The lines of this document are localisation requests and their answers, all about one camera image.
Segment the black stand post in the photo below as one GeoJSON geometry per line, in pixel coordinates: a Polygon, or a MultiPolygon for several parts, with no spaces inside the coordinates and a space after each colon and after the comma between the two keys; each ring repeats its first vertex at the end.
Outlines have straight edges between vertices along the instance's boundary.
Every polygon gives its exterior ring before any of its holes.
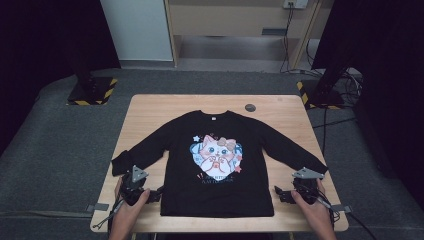
{"type": "Polygon", "coordinates": [[[333,89],[344,71],[344,64],[338,62],[334,62],[326,68],[312,94],[311,102],[314,105],[342,105],[344,103],[340,93],[333,89]]]}
{"type": "Polygon", "coordinates": [[[97,93],[97,85],[86,63],[76,56],[71,59],[71,64],[77,77],[77,84],[69,98],[72,100],[93,99],[97,93]]]}

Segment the black cat print sweatshirt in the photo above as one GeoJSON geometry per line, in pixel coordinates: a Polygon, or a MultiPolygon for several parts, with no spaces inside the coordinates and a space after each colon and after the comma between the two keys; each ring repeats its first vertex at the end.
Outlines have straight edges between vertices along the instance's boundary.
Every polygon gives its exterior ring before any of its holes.
{"type": "Polygon", "coordinates": [[[163,216],[270,217],[266,155],[294,170],[325,173],[313,154],[269,125],[231,111],[200,110],[173,119],[112,160],[112,174],[168,160],[163,216]]]}

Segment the grey tape piece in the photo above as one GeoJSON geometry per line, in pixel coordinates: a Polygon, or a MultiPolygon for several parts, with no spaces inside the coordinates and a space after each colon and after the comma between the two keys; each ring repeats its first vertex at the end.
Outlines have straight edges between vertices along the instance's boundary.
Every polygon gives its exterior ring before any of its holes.
{"type": "Polygon", "coordinates": [[[345,212],[345,213],[351,213],[351,212],[352,212],[352,210],[353,210],[353,209],[351,208],[351,206],[348,206],[348,205],[342,205],[342,204],[331,205],[330,209],[331,209],[333,212],[340,212],[340,211],[342,211],[342,212],[345,212]]]}
{"type": "Polygon", "coordinates": [[[95,210],[99,210],[99,211],[107,211],[109,208],[109,204],[105,204],[105,203],[96,203],[94,205],[87,205],[86,207],[86,211],[87,212],[94,212],[95,210]]]}

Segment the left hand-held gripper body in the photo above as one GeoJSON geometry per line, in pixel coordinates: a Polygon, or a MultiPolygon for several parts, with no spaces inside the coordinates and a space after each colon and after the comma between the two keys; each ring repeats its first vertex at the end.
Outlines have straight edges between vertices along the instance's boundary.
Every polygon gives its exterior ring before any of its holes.
{"type": "Polygon", "coordinates": [[[132,170],[122,177],[120,195],[128,205],[133,206],[144,192],[143,186],[147,176],[147,172],[134,165],[132,170]]]}

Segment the wooden shelf unit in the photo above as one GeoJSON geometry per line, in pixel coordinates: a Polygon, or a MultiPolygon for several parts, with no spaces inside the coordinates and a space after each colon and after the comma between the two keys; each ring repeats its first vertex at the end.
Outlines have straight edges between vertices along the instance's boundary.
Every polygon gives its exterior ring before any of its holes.
{"type": "Polygon", "coordinates": [[[173,56],[184,36],[260,37],[284,29],[289,66],[298,66],[307,41],[319,39],[335,0],[309,0],[305,9],[285,9],[284,0],[164,0],[173,56]]]}

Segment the striped stand base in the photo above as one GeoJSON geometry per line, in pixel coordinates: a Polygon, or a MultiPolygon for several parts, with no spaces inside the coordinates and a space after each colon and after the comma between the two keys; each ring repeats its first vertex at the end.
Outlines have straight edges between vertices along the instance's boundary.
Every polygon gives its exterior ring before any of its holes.
{"type": "Polygon", "coordinates": [[[93,77],[97,85],[97,93],[93,99],[67,99],[69,105],[103,105],[106,104],[115,88],[117,80],[112,77],[93,77]]]}
{"type": "Polygon", "coordinates": [[[301,80],[296,84],[306,110],[313,108],[341,109],[344,105],[339,92],[319,85],[318,80],[301,80]]]}

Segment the black curtain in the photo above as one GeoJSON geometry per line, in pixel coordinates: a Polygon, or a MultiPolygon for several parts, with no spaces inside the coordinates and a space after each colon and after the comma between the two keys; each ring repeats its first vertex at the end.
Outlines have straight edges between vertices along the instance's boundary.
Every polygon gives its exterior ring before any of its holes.
{"type": "Polygon", "coordinates": [[[0,0],[0,155],[40,90],[120,66],[100,0],[0,0]]]}
{"type": "Polygon", "coordinates": [[[335,0],[313,67],[334,62],[362,74],[374,158],[424,210],[424,0],[335,0]]]}

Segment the white cabinet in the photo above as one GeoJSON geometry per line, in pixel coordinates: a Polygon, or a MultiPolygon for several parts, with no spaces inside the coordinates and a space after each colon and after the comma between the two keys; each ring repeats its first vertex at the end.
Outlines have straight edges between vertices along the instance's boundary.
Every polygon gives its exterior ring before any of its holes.
{"type": "Polygon", "coordinates": [[[164,0],[100,2],[119,60],[173,60],[164,0]]]}

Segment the white power strip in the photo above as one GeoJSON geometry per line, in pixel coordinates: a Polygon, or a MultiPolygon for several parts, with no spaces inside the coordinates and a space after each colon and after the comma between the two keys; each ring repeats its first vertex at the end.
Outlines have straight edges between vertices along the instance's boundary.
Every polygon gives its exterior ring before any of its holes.
{"type": "Polygon", "coordinates": [[[284,0],[283,7],[285,9],[305,9],[309,0],[284,0]]]}

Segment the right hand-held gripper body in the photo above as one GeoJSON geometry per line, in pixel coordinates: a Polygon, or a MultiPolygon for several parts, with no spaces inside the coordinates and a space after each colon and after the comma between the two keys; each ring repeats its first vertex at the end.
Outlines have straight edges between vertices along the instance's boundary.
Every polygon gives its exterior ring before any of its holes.
{"type": "Polygon", "coordinates": [[[324,174],[303,167],[292,174],[293,186],[295,190],[302,196],[303,200],[312,205],[319,197],[317,180],[322,180],[324,174]]]}

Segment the person's right hand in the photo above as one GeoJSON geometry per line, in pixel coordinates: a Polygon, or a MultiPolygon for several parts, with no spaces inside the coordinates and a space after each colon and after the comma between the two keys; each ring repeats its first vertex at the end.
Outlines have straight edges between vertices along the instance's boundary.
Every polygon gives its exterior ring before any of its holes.
{"type": "Polygon", "coordinates": [[[323,204],[314,203],[310,205],[306,203],[302,196],[295,190],[291,191],[291,195],[306,217],[309,226],[313,230],[318,228],[333,228],[329,216],[329,210],[323,204]]]}

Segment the person's left hand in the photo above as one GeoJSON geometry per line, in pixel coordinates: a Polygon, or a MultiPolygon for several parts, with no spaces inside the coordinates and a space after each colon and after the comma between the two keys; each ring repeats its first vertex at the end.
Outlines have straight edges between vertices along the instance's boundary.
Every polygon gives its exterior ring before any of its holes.
{"type": "Polygon", "coordinates": [[[143,206],[150,196],[150,189],[147,188],[139,197],[134,205],[128,205],[123,202],[114,216],[112,223],[113,231],[130,231],[133,229],[143,206]]]}

